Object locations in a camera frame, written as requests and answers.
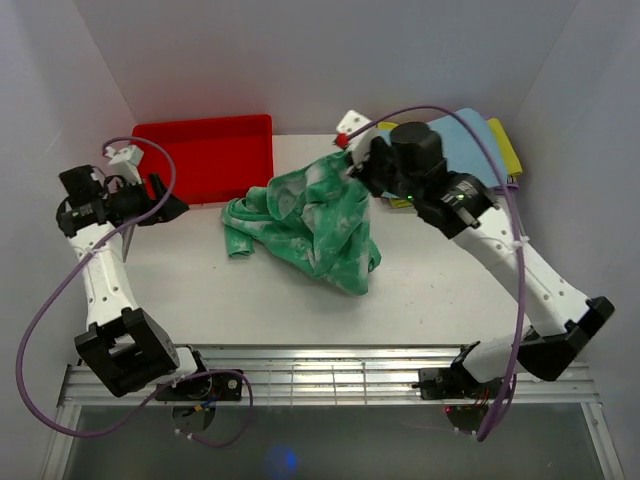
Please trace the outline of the green tie-dye trousers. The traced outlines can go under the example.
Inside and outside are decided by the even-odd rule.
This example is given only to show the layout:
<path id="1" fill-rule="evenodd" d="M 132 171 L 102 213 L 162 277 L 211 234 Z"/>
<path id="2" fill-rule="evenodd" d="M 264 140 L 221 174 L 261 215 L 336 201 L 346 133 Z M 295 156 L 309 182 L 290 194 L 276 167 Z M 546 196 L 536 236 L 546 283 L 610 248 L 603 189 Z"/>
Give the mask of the green tie-dye trousers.
<path id="1" fill-rule="evenodd" d="M 227 255 L 249 256 L 259 242 L 275 257 L 351 295 L 369 290 L 382 255 L 371 236 L 368 190 L 333 153 L 254 186 L 221 212 Z"/>

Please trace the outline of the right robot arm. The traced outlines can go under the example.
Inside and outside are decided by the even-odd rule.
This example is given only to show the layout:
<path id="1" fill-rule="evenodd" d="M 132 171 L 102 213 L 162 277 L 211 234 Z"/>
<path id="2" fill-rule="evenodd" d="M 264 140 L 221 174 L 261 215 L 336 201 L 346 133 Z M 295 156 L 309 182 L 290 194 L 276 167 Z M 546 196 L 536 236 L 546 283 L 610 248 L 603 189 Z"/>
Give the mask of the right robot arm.
<path id="1" fill-rule="evenodd" d="M 604 296 L 589 298 L 566 282 L 524 239 L 477 177 L 448 167 L 440 136 L 409 122 L 383 138 L 369 130 L 347 138 L 350 176 L 374 196 L 409 200 L 425 223 L 481 263 L 523 307 L 530 325 L 465 346 L 434 384 L 474 397 L 499 377 L 527 372 L 556 380 L 613 315 Z"/>

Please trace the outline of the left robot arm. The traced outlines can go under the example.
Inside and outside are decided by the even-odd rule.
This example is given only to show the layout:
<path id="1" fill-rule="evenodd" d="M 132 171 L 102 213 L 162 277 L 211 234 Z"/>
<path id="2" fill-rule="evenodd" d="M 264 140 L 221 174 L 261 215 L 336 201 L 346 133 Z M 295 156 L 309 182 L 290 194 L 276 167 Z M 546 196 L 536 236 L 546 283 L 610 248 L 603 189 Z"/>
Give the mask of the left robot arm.
<path id="1" fill-rule="evenodd" d="M 116 397 L 165 376 L 177 378 L 190 399 L 205 397 L 212 376 L 193 348 L 178 347 L 134 298 L 125 271 L 124 237 L 118 227 L 169 222 L 189 207 L 167 192 L 156 174 L 145 187 L 121 175 L 99 180 L 90 165 L 59 176 L 67 196 L 56 221 L 78 258 L 88 260 L 82 278 L 88 304 L 86 330 L 75 337 L 81 360 Z M 110 184 L 115 180 L 117 186 Z"/>

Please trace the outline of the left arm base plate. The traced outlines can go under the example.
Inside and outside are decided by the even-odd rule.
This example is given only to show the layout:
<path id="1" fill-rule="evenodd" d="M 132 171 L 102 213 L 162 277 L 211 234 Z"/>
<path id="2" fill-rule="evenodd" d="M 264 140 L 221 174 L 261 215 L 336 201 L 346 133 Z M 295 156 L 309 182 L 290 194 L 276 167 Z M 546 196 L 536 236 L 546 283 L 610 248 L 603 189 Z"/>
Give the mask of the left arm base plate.
<path id="1" fill-rule="evenodd" d="M 206 377 L 184 380 L 159 393 L 155 399 L 167 402 L 240 401 L 243 380 L 240 369 L 217 371 Z"/>

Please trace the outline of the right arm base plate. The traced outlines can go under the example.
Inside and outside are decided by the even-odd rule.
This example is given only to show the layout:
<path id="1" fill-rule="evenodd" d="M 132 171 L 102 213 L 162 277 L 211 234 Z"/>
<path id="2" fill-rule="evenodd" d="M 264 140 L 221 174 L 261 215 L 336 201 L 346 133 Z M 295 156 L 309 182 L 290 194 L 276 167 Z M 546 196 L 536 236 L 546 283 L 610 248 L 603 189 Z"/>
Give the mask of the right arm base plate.
<path id="1" fill-rule="evenodd" d="M 464 379 L 450 368 L 423 368 L 418 371 L 418 380 L 412 385 L 420 392 L 422 400 L 469 399 L 481 401 L 495 399 L 503 379 L 498 377 L 478 383 Z"/>

